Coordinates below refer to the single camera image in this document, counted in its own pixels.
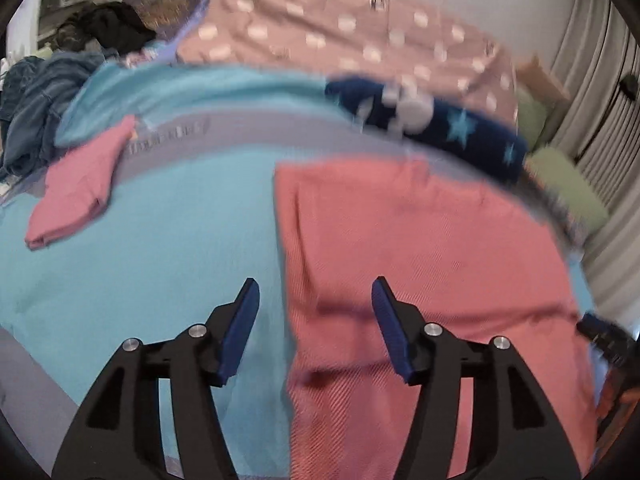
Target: pink polka dot blanket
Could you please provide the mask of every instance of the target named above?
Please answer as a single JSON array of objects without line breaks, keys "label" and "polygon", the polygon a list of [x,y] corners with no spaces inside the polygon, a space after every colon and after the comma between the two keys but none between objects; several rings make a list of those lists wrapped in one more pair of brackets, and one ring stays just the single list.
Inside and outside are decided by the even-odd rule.
[{"label": "pink polka dot blanket", "polygon": [[513,125],[508,49],[422,0],[210,0],[178,46],[188,63],[244,63],[397,82]]}]

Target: white curtain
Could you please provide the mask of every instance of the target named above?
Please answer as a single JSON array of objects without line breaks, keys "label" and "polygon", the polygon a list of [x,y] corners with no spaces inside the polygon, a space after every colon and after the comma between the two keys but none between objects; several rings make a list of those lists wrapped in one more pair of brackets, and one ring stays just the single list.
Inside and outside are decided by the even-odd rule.
[{"label": "white curtain", "polygon": [[575,0],[552,72],[574,99],[554,111],[543,140],[571,158],[582,155],[578,170],[611,214],[587,243],[585,274],[599,312],[635,327],[640,320],[640,104],[619,92],[618,82],[627,73],[640,74],[640,48],[610,0]]}]

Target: green pillow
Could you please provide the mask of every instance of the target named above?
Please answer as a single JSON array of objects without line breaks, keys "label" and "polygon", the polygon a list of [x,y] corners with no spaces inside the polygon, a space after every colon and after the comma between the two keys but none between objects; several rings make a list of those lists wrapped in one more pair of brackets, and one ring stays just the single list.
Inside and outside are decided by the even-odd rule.
[{"label": "green pillow", "polygon": [[557,194],[571,215],[584,223],[588,234],[596,232],[609,220],[602,200],[564,153],[547,146],[529,156],[527,165],[546,191]]},{"label": "green pillow", "polygon": [[519,135],[527,141],[531,150],[545,127],[549,110],[543,103],[536,101],[522,85],[516,88],[516,98],[518,99]]}]

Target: blue gripper pad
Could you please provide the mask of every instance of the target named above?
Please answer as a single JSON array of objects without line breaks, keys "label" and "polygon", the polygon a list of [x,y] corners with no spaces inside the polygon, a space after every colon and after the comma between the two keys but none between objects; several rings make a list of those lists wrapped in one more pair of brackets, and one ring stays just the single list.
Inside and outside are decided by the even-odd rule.
[{"label": "blue gripper pad", "polygon": [[407,383],[415,371],[409,358],[409,340],[396,313],[396,298],[385,278],[379,277],[373,282],[371,303],[391,364],[396,373]]},{"label": "blue gripper pad", "polygon": [[226,330],[221,343],[221,360],[218,377],[226,384],[238,371],[244,347],[254,326],[260,305],[260,287],[255,280],[248,279],[236,299],[236,314]]}]

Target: pink towel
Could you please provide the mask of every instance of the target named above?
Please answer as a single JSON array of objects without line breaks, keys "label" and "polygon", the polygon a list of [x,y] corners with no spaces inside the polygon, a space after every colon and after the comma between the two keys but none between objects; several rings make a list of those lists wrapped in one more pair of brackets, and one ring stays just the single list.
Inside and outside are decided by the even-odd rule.
[{"label": "pink towel", "polygon": [[135,121],[126,116],[47,170],[44,198],[33,209],[24,238],[31,250],[71,236],[104,211],[113,170]]},{"label": "pink towel", "polygon": [[[430,176],[419,161],[283,164],[275,192],[297,340],[292,480],[393,478],[418,388],[389,364],[370,303],[379,275],[458,337],[508,336],[587,471],[596,433],[587,343],[546,226],[486,184]],[[451,476],[466,467],[471,410],[465,380]]]}]

